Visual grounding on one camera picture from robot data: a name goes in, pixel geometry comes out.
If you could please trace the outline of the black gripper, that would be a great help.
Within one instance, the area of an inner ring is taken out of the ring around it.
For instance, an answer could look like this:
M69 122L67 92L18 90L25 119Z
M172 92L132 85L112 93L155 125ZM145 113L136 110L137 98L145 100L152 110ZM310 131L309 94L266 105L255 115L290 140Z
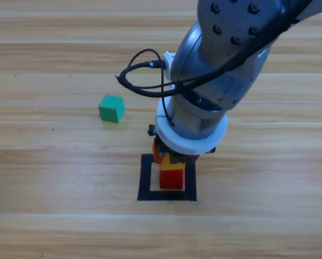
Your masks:
M194 164L199 158L199 155L186 155L186 154L178 153L172 150L171 148L167 147L167 145L164 144L164 142L157 134L156 126L153 124L149 124L147 133L149 136L155 136L155 140L152 145L152 154L153 154L154 162L159 165L164 162L167 155L170 155L170 164L176 164L176 163Z

